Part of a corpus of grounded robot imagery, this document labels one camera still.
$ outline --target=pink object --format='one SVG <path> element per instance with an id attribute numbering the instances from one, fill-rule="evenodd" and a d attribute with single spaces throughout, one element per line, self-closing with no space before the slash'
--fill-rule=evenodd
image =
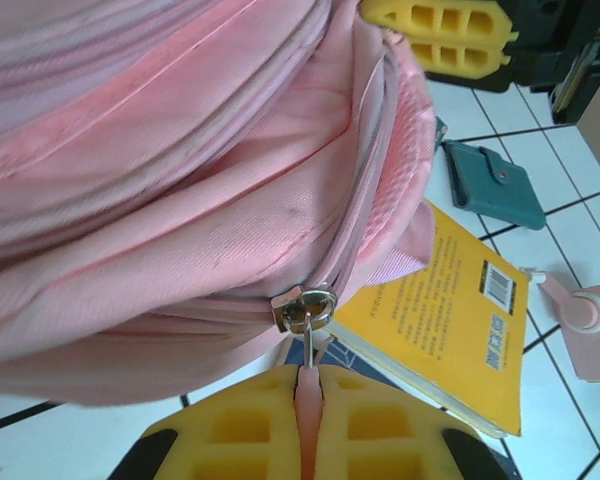
<path id="1" fill-rule="evenodd" d="M 315 477 L 318 435 L 324 398 L 320 386 L 320 372 L 314 368 L 300 367 L 293 405 L 298 424 L 300 439 L 300 459 L 302 480 L 313 480 Z"/>
<path id="2" fill-rule="evenodd" d="M 210 0 L 0 2 L 0 135 L 127 68 Z"/>
<path id="3" fill-rule="evenodd" d="M 542 275 L 576 373 L 600 382 L 600 285 L 569 292 L 550 273 Z"/>
<path id="4" fill-rule="evenodd" d="M 191 391 L 283 338 L 272 297 L 422 268 L 434 133 L 355 1 L 209 8 L 0 137 L 0 392 Z"/>

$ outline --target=zipper slider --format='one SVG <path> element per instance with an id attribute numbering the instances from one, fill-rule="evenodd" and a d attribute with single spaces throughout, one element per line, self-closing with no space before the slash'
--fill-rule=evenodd
<path id="1" fill-rule="evenodd" d="M 296 335 L 306 332 L 307 319 L 312 330 L 328 325 L 337 305 L 338 297 L 327 288 L 304 290 L 300 285 L 271 299 L 273 318 L 280 333 Z"/>

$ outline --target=zipper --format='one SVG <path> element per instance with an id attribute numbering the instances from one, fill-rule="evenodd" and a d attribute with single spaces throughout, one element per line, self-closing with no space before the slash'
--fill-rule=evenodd
<path id="1" fill-rule="evenodd" d="M 380 61 L 379 66 L 384 68 L 386 78 L 392 80 L 397 77 L 390 49 L 386 49 L 384 61 Z M 168 316 L 184 313 L 189 318 L 234 324 L 273 320 L 280 332 L 293 332 L 298 311 L 310 311 L 314 329 L 328 324 L 337 308 L 338 297 L 349 280 L 362 242 L 374 197 L 368 192 L 375 191 L 377 187 L 391 137 L 391 129 L 387 125 L 395 118 L 395 109 L 387 106 L 396 104 L 397 95 L 397 81 L 386 81 L 385 97 L 379 121 L 375 122 L 368 159 L 356 179 L 338 233 L 320 265 L 303 285 L 296 285 L 272 299 L 198 298 L 162 307 L 154 313 Z"/>

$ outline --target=yellow book cover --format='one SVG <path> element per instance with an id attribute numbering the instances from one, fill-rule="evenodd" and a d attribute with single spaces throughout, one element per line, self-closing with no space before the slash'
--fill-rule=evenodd
<path id="1" fill-rule="evenodd" d="M 527 277 L 433 208 L 429 266 L 363 288 L 327 329 L 485 433 L 520 435 Z"/>

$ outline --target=wallet strap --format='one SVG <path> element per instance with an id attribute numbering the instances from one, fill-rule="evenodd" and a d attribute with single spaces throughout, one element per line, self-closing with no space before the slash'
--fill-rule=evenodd
<path id="1" fill-rule="evenodd" d="M 496 152 L 489 150 L 485 147 L 480 147 L 480 153 L 482 153 L 489 166 L 489 173 L 493 179 L 500 185 L 506 185 L 509 183 L 509 176 L 507 175 L 506 162 Z"/>

